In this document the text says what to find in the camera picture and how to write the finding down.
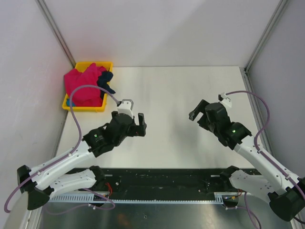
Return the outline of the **pink t shirt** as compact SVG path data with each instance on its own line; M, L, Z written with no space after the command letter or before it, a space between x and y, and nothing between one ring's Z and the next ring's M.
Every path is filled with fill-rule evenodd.
M84 72L72 69L64 75L64 86L68 97L78 87L83 85L97 86L98 78L107 71L103 66L92 63ZM74 93L72 106L76 107L100 107L102 106L101 91L97 88L85 87Z

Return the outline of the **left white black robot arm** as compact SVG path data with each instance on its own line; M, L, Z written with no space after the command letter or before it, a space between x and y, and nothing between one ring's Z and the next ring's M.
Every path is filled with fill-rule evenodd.
M85 161L98 158L118 147L126 137L146 135L147 124L142 113L139 124L128 114L112 112L109 123L84 135L78 146L63 156L57 156L39 166L23 165L17 169L17 181L21 193L28 195L28 210L45 205L54 196L77 189L93 188L99 191L105 186L105 175L98 166L70 174L69 172Z

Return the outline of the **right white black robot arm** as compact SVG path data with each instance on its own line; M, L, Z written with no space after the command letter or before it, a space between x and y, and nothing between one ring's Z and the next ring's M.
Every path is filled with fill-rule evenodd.
M202 117L198 125L213 133L218 141L245 158L260 175L248 175L241 169L230 166L221 174L220 187L224 191L234 188L256 196L269 204L282 220L291 221L305 207L305 180L279 163L264 148L257 149L254 136L241 123L232 122L225 106L202 100L189 113L194 121Z

